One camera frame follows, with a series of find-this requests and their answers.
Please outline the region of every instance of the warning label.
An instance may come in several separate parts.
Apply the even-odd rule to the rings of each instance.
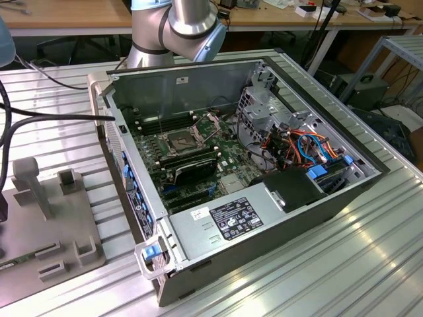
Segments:
[[[225,240],[232,240],[263,225],[245,197],[210,210],[210,215]]]

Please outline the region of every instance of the metal shelf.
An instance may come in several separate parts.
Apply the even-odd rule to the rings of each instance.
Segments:
[[[419,70],[423,70],[423,36],[382,36],[360,66],[354,78],[340,95],[339,100],[341,102],[345,102],[345,100],[350,97],[358,81],[363,77],[365,71],[369,68],[373,60],[379,55],[383,48],[390,50],[391,54],[389,54],[388,58],[382,63],[381,67],[377,70],[376,75],[380,76],[384,73],[396,55],[403,58]],[[414,96],[422,90],[422,88],[423,81],[407,96],[405,103],[408,104]]]

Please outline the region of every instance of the metal workbench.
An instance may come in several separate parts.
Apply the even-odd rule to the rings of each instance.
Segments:
[[[217,58],[262,55],[284,68],[371,149],[391,169],[390,175],[331,221],[184,300],[159,308],[151,282],[141,276],[132,255],[134,240],[94,124],[25,126],[13,139],[11,160],[34,155],[43,177],[65,167],[83,173],[108,260],[99,269],[7,306],[0,315],[334,316],[344,312],[348,316],[421,316],[423,175],[288,56],[264,50],[223,53]],[[67,84],[84,85],[88,73],[114,66],[60,67],[49,74]],[[33,71],[8,71],[0,76],[15,107],[51,113],[90,111],[86,92],[58,87]],[[284,98],[295,102],[297,97]]]

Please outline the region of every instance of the wooden table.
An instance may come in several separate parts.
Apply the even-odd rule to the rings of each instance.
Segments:
[[[131,34],[132,18],[122,0],[24,0],[32,15],[0,9],[0,15],[13,36],[64,36]],[[407,29],[412,34],[420,21],[372,22],[348,7],[327,27],[329,31],[313,60],[309,72],[314,75],[340,30]],[[316,20],[302,18],[294,8],[283,10],[261,2],[257,10],[234,8],[229,31],[296,31],[314,29]]]

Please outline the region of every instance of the gray robot arm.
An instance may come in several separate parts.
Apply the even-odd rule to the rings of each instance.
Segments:
[[[173,64],[177,53],[192,61],[212,60],[226,27],[209,0],[133,0],[128,68]]]

